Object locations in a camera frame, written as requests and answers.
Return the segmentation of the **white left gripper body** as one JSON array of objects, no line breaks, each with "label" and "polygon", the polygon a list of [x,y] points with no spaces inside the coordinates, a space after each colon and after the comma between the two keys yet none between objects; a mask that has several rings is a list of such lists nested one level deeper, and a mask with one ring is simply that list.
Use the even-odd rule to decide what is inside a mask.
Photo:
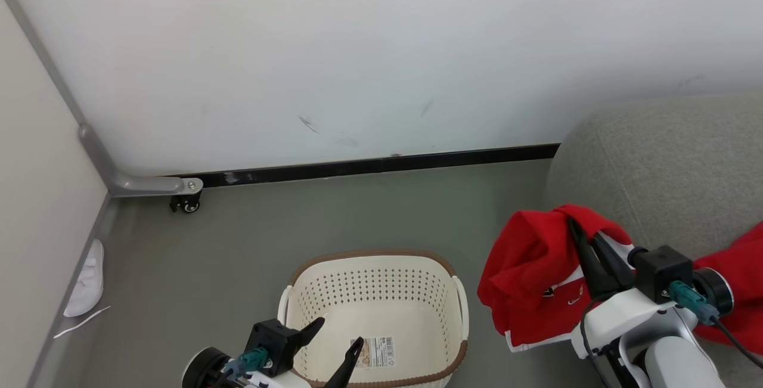
[{"label": "white left gripper body", "polygon": [[238,381],[244,385],[244,388],[312,388],[306,380],[291,371],[270,377],[264,373],[264,370],[247,373]]}]

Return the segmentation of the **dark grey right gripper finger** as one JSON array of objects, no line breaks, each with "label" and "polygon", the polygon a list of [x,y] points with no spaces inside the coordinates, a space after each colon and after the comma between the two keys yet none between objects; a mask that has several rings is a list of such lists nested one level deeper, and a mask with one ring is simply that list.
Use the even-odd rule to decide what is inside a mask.
[{"label": "dark grey right gripper finger", "polygon": [[588,286],[589,295],[592,299],[607,296],[610,293],[610,275],[605,271],[595,254],[588,233],[572,218],[567,218],[567,227]]},{"label": "dark grey right gripper finger", "polygon": [[634,287],[634,269],[627,262],[632,245],[621,244],[604,233],[594,234],[590,245],[598,260],[590,278],[591,294],[616,294]]}]

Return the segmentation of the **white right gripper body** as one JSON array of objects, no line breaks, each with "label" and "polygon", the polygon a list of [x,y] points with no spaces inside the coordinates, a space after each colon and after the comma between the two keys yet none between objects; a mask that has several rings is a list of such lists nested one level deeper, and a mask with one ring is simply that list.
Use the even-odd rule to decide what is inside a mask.
[{"label": "white right gripper body", "polygon": [[698,346],[694,336],[697,318],[687,309],[676,310],[676,302],[656,304],[636,288],[621,292],[584,312],[570,341],[580,359],[594,348],[602,348],[622,336],[647,340],[651,337],[678,336]]}]

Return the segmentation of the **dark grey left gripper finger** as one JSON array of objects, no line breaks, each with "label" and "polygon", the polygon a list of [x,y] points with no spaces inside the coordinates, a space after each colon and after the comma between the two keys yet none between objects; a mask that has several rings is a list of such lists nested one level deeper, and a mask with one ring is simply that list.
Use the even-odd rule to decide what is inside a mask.
[{"label": "dark grey left gripper finger", "polygon": [[303,347],[308,346],[313,341],[314,337],[321,331],[325,321],[324,317],[319,316],[313,322],[306,325],[305,328],[302,328],[302,330],[294,330],[295,333],[291,335],[291,343],[293,344],[291,348],[292,356],[296,356]]},{"label": "dark grey left gripper finger", "polygon": [[345,353],[341,366],[336,369],[332,377],[326,382],[324,388],[347,388],[355,369],[355,364],[364,347],[364,339],[357,337]]}]

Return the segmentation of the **red garment with white stripe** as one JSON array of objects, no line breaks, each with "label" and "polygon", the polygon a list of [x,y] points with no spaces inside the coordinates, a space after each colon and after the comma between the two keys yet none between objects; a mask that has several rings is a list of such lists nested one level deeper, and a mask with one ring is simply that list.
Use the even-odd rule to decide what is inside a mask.
[{"label": "red garment with white stripe", "polygon": [[621,260],[633,248],[621,226],[587,207],[515,212],[494,242],[477,288],[513,353],[569,341],[591,303],[569,219],[587,238],[602,234]]}]

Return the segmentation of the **grey fabric sofa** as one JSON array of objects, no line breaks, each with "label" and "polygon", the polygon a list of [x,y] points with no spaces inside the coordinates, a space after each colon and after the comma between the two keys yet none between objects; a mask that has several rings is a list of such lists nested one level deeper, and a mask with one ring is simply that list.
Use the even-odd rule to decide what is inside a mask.
[{"label": "grey fabric sofa", "polygon": [[645,249],[696,261],[763,221],[763,94],[673,98],[581,122],[551,162],[543,208],[588,207]]}]

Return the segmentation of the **white laundry basket brown rim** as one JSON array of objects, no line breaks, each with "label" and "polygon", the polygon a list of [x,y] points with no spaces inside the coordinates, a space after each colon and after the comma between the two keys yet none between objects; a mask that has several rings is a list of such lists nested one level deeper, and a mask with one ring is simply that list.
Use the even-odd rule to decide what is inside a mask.
[{"label": "white laundry basket brown rim", "polygon": [[347,388],[446,388],[468,350],[468,296],[455,269],[422,250],[357,250],[300,266],[281,294],[286,327],[325,322],[292,374],[325,388],[351,344],[364,345]]}]

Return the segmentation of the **black caster wheel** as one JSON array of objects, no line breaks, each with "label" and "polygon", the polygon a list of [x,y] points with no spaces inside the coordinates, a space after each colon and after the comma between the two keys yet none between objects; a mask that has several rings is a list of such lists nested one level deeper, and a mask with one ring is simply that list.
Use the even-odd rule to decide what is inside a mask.
[{"label": "black caster wheel", "polygon": [[201,206],[201,192],[189,195],[174,195],[170,198],[169,208],[172,212],[191,214]]}]

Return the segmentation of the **black baseboard strip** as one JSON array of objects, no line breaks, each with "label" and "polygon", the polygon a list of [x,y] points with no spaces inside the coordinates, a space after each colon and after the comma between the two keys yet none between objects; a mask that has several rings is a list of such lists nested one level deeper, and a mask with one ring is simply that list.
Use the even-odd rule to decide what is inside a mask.
[{"label": "black baseboard strip", "polygon": [[331,162],[276,166],[256,170],[230,170],[220,172],[192,173],[183,179],[202,181],[206,188],[271,184],[272,182],[311,181],[330,177],[370,175],[377,173],[430,170],[452,166],[530,162],[551,159],[560,147],[559,143],[501,147],[480,151],[456,151],[411,156],[390,156],[350,162]]}]

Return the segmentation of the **white strip on floor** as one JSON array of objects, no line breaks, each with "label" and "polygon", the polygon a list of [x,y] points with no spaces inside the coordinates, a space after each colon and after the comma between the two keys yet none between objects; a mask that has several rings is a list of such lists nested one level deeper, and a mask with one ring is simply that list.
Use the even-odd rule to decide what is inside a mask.
[{"label": "white strip on floor", "polygon": [[65,330],[61,331],[60,333],[55,334],[55,336],[52,337],[52,339],[59,339],[60,337],[65,336],[65,334],[68,334],[69,332],[72,332],[72,331],[74,331],[74,330],[84,326],[90,320],[92,320],[96,316],[99,316],[101,313],[105,312],[108,309],[111,309],[111,306],[106,306],[106,307],[103,307],[102,309],[99,309],[98,311],[91,312],[84,320],[81,320],[81,322],[79,322],[78,324],[74,325],[73,327],[66,328]]}]

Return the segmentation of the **white slipper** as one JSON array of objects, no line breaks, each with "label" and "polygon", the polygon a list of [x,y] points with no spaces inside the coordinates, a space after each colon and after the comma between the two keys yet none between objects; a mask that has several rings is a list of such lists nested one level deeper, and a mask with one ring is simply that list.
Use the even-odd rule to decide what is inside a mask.
[{"label": "white slipper", "polygon": [[105,256],[106,250],[101,241],[93,239],[64,309],[65,317],[74,318],[84,315],[100,301],[104,291]]}]

